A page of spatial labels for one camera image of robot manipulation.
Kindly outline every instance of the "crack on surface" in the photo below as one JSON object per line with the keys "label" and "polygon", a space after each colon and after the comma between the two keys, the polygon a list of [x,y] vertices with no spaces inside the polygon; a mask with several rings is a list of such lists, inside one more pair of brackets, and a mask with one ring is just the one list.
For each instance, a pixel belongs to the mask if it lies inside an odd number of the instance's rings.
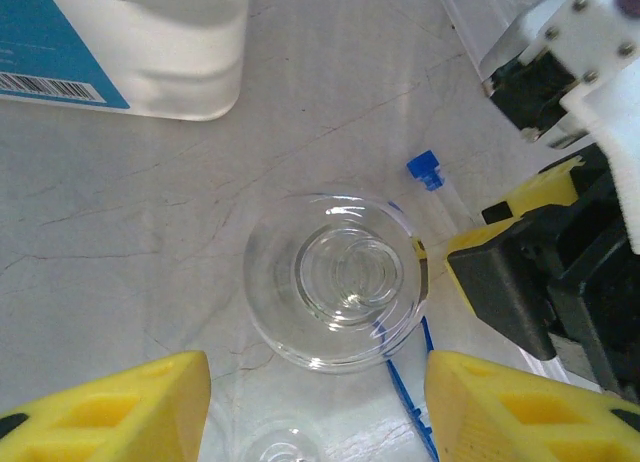
{"label": "crack on surface", "polygon": [[257,12],[253,13],[253,14],[249,14],[249,18],[253,19],[254,17],[258,17],[262,14],[264,14],[265,12],[268,12],[269,10],[275,8],[275,5],[267,5],[266,7],[261,8],[260,10],[258,10]]}
{"label": "crack on surface", "polygon": [[54,185],[49,185],[47,187],[44,187],[36,192],[32,192],[30,194],[25,194],[22,196],[23,199],[28,199],[28,198],[32,198],[32,197],[37,197],[38,195],[43,195],[46,194],[47,192],[51,192],[52,190],[55,190],[58,188],[60,184],[54,184]]}
{"label": "crack on surface", "polygon": [[442,62],[438,62],[438,63],[437,63],[436,65],[434,65],[433,67],[427,67],[427,73],[426,73],[426,76],[427,76],[427,80],[429,81],[429,83],[431,83],[431,80],[429,79],[429,72],[431,72],[431,71],[433,71],[433,70],[436,70],[436,69],[440,68],[441,66],[443,66],[444,64],[447,64],[447,63],[449,63],[449,62],[453,62],[454,60],[459,59],[459,58],[461,58],[461,57],[464,57],[464,56],[466,56],[466,55],[467,55],[467,53],[466,53],[466,52],[465,52],[465,53],[462,53],[462,54],[455,54],[455,55],[452,55],[451,57],[449,57],[449,58],[447,58],[447,59],[443,60]]}
{"label": "crack on surface", "polygon": [[102,254],[102,255],[34,255],[34,254],[20,254],[22,258],[30,258],[36,260],[73,260],[73,259],[126,259],[128,257],[138,257],[142,255],[156,255],[158,251],[151,252],[135,252],[132,254]]}
{"label": "crack on surface", "polygon": [[233,300],[233,297],[235,297],[236,293],[237,293],[237,290],[234,290],[234,291],[230,292],[229,296],[224,300],[224,302],[222,302],[222,304],[219,304],[216,307],[214,307],[213,310],[211,311],[211,313],[209,313],[204,318],[204,320],[199,325],[197,325],[195,329],[193,329],[191,331],[190,334],[186,334],[184,336],[184,338],[180,341],[179,346],[180,347],[188,347],[189,345],[191,345],[193,343],[193,341],[195,341],[198,337],[200,337],[200,334],[202,333],[202,331],[204,329],[207,328],[207,326],[209,325],[211,320],[213,320],[213,318],[220,311],[225,310],[229,306],[229,304]]}
{"label": "crack on surface", "polygon": [[391,97],[390,99],[387,99],[383,102],[380,102],[379,104],[374,105],[373,107],[369,107],[367,110],[365,110],[364,113],[353,117],[351,119],[346,120],[345,122],[343,122],[342,124],[338,125],[337,127],[331,127],[329,130],[327,130],[326,132],[323,132],[320,135],[317,135],[315,137],[313,137],[311,140],[309,140],[308,142],[305,142],[303,145],[301,145],[300,147],[296,147],[295,149],[292,149],[291,151],[281,155],[279,158],[280,160],[273,165],[271,168],[269,168],[268,170],[266,170],[262,175],[258,176],[256,179],[254,179],[253,181],[251,181],[249,184],[247,184],[247,186],[243,187],[242,189],[256,183],[258,180],[262,179],[263,177],[265,177],[266,175],[268,175],[269,173],[273,172],[275,169],[277,169],[278,167],[280,167],[283,163],[285,163],[287,160],[291,159],[292,157],[295,157],[297,154],[299,154],[300,152],[302,152],[303,150],[305,150],[307,147],[309,147],[311,144],[313,144],[314,142],[318,142],[321,139],[324,139],[325,137],[327,137],[328,135],[331,135],[332,133],[340,130],[340,129],[344,129],[345,127],[353,124],[354,122],[357,122],[363,118],[365,118],[366,116],[368,116],[369,114],[371,114],[372,112],[374,112],[375,110],[379,109],[380,107],[384,107],[385,105],[388,105],[394,101],[396,101],[397,99],[399,99],[400,97],[403,97],[405,95],[409,95],[411,92],[413,92],[414,90],[416,90],[417,88],[420,87],[422,82],[418,82],[416,84],[414,84],[413,86],[411,86],[411,88],[409,90],[406,90],[400,94],[394,95],[393,97]]}
{"label": "crack on surface", "polygon": [[167,347],[166,345],[164,345],[163,343],[161,343],[158,339],[156,339],[153,335],[151,335],[147,330],[144,330],[144,334],[149,337],[151,340],[153,340],[156,344],[158,344],[160,347],[162,347],[163,349],[165,349],[167,352],[169,353],[173,353],[174,351],[171,350],[169,347]]}
{"label": "crack on surface", "polygon": [[47,225],[57,224],[58,222],[65,222],[67,220],[81,219],[82,217],[87,217],[89,215],[101,214],[101,213],[104,213],[104,212],[111,212],[113,210],[119,210],[119,209],[123,209],[125,207],[127,207],[127,206],[126,205],[118,205],[117,207],[109,207],[109,208],[100,209],[100,210],[90,210],[90,211],[81,210],[80,212],[76,212],[75,214],[71,214],[71,215],[69,215],[67,217],[63,217],[61,219],[50,220],[49,222],[45,222],[43,224],[40,224],[38,227],[45,227]]}
{"label": "crack on surface", "polygon": [[401,10],[398,6],[396,6],[396,4],[394,4],[393,2],[391,2],[391,0],[385,0],[387,2],[387,4],[389,4],[391,6],[391,8],[393,10],[395,10],[396,12],[398,12],[400,15],[402,15],[405,19],[407,19],[409,22],[411,22],[413,25],[415,25],[416,27],[424,30],[427,34],[431,35],[432,37],[435,37],[436,39],[445,42],[444,40],[442,40],[442,38],[437,35],[434,34],[433,32],[431,32],[429,29],[427,29],[426,27],[424,27],[422,24],[418,23],[417,20],[414,20],[413,17],[410,17],[409,14],[407,14],[404,10]]}
{"label": "crack on surface", "polygon": [[[213,211],[213,209],[222,201],[222,200],[228,200],[226,198],[223,199],[218,199],[215,201],[215,203],[213,204],[213,207],[211,208],[211,210]],[[181,264],[183,262],[185,262],[186,260],[192,259],[192,258],[199,258],[201,257],[200,254],[207,250],[208,247],[211,246],[211,244],[213,244],[213,242],[215,242],[216,238],[218,237],[218,234],[220,233],[220,231],[222,229],[224,229],[224,227],[227,225],[227,223],[229,222],[229,219],[231,218],[231,214],[233,213],[234,209],[236,208],[236,206],[238,205],[237,201],[234,201],[233,205],[229,208],[229,210],[227,211],[227,214],[224,216],[224,218],[222,219],[222,221],[218,222],[216,224],[215,229],[213,229],[213,234],[211,234],[211,236],[209,237],[209,239],[204,242],[204,244],[202,244],[200,246],[200,248],[194,250],[193,252],[191,252],[189,255],[183,257],[182,259],[178,260],[178,264]]]}
{"label": "crack on surface", "polygon": [[1,271],[0,271],[0,277],[2,277],[4,275],[4,273],[9,270],[11,267],[13,267],[14,265],[16,265],[19,262],[22,262],[24,259],[26,259],[27,256],[23,255],[21,256],[18,260],[14,260],[13,262],[11,262],[9,265],[7,265],[6,267],[4,267]]}
{"label": "crack on surface", "polygon": [[232,370],[231,372],[227,372],[226,374],[222,374],[214,377],[213,379],[211,379],[211,382],[215,382],[216,380],[222,379],[223,377],[229,377],[230,375],[243,373],[243,372],[253,372],[254,370],[262,369],[263,367],[266,367],[269,364],[269,362],[273,360],[275,356],[276,354],[274,352],[269,356],[269,358],[265,362],[262,362],[260,365],[257,365],[255,367],[240,367],[238,369]]}
{"label": "crack on surface", "polygon": [[186,154],[190,150],[195,149],[196,147],[199,147],[199,146],[201,146],[203,144],[206,144],[207,142],[209,142],[209,139],[201,140],[200,142],[196,142],[195,144],[187,147],[186,149],[178,152],[176,155],[173,155],[173,156],[169,157],[166,160],[162,160],[160,162],[156,162],[155,164],[153,164],[153,165],[151,165],[149,167],[143,167],[141,169],[134,170],[133,172],[129,172],[128,174],[121,175],[120,177],[116,177],[114,180],[109,182],[109,185],[107,187],[105,187],[104,189],[101,189],[101,190],[98,190],[98,191],[94,192],[93,195],[101,194],[103,192],[106,192],[111,186],[113,186],[114,184],[120,182],[122,179],[126,179],[127,177],[132,177],[134,175],[142,174],[144,172],[149,172],[150,170],[157,169],[160,166],[166,165],[166,164],[174,161],[178,157],[181,157],[182,155]]}
{"label": "crack on surface", "polygon": [[[222,257],[238,257],[238,256],[243,255],[243,254],[244,254],[244,251],[243,252],[235,252],[233,254],[192,255],[192,256],[189,257],[189,259],[210,260],[210,259],[220,259]],[[185,267],[184,269],[181,269],[181,270],[187,270],[187,269],[190,269],[191,267],[195,267],[195,266],[192,265],[192,266],[189,266],[189,267]]]}
{"label": "crack on surface", "polygon": [[230,348],[228,348],[228,347],[225,347],[225,349],[227,349],[227,351],[228,351],[230,354],[232,354],[232,355],[244,355],[244,354],[245,354],[245,352],[247,352],[248,350],[251,350],[251,349],[253,349],[254,347],[258,347],[258,346],[260,346],[260,345],[265,345],[265,346],[266,346],[266,344],[265,344],[265,342],[264,342],[264,341],[258,341],[258,342],[254,342],[253,344],[251,344],[251,345],[249,345],[249,346],[245,347],[245,348],[244,348],[244,349],[242,349],[240,352],[234,352],[233,350],[231,350],[231,349],[230,349]]}
{"label": "crack on surface", "polygon": [[173,204],[165,204],[163,207],[177,207],[179,205],[187,205],[189,202],[193,202],[193,199],[185,200],[184,202],[175,202]]}
{"label": "crack on surface", "polygon": [[[398,430],[402,430],[402,433],[400,434],[395,434]],[[404,423],[402,425],[399,425],[398,427],[396,427],[395,429],[389,431],[389,433],[387,435],[385,435],[382,440],[380,441],[380,443],[378,444],[379,448],[382,448],[384,445],[389,445],[390,443],[392,443],[394,440],[399,439],[400,437],[403,437],[405,434],[407,434],[408,432],[411,432],[411,427],[410,424]]]}

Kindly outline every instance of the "clear glass bowl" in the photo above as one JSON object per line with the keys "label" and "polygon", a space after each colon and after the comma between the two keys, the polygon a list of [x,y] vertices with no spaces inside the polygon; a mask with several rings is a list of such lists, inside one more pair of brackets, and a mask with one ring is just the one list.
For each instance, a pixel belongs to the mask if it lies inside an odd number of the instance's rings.
{"label": "clear glass bowl", "polygon": [[315,433],[299,422],[270,421],[258,429],[240,457],[241,462],[325,462]]}
{"label": "clear glass bowl", "polygon": [[344,373],[391,357],[419,323],[424,247],[392,202],[345,188],[291,195],[244,254],[254,324],[281,356]]}

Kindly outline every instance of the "barcode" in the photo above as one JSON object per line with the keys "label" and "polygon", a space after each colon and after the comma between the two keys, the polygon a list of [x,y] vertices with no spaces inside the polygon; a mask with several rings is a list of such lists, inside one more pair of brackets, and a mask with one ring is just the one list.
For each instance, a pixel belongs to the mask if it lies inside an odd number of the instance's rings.
{"label": "barcode", "polygon": [[21,94],[48,95],[71,100],[106,102],[91,84],[11,74],[9,72],[0,72],[0,90],[19,92]]}

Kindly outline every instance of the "black plastic part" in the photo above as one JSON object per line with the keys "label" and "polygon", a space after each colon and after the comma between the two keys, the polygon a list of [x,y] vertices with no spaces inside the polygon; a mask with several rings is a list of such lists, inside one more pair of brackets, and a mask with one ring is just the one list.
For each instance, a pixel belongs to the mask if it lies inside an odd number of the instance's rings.
{"label": "black plastic part", "polygon": [[501,220],[510,219],[511,217],[513,217],[511,207],[509,207],[509,204],[504,200],[482,211],[482,218],[488,225],[500,222]]}
{"label": "black plastic part", "polygon": [[535,265],[513,237],[520,222],[481,247],[454,252],[448,262],[476,316],[540,360],[556,350],[548,333],[554,320],[544,290],[535,284]]}
{"label": "black plastic part", "polygon": [[29,416],[27,414],[12,414],[0,419],[0,440],[20,427]]}
{"label": "black plastic part", "polygon": [[514,58],[491,76],[491,101],[518,129],[535,128],[544,134],[567,112],[560,105],[576,79],[546,52],[529,65]]}
{"label": "black plastic part", "polygon": [[576,155],[576,203],[532,210],[448,260],[480,319],[541,360],[555,355],[549,333],[579,342],[598,383],[638,402],[640,256],[606,158],[595,146]]}
{"label": "black plastic part", "polygon": [[640,414],[629,412],[628,410],[623,409],[613,409],[611,413],[622,420],[629,427],[635,429],[636,432],[640,432]]}

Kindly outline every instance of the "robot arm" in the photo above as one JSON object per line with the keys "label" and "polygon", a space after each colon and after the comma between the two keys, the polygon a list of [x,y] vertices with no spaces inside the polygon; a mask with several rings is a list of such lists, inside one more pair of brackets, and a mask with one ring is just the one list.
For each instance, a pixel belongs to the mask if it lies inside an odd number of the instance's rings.
{"label": "robot arm", "polygon": [[640,0],[541,0],[479,65],[487,95],[530,142],[590,133],[611,165],[640,254]]}

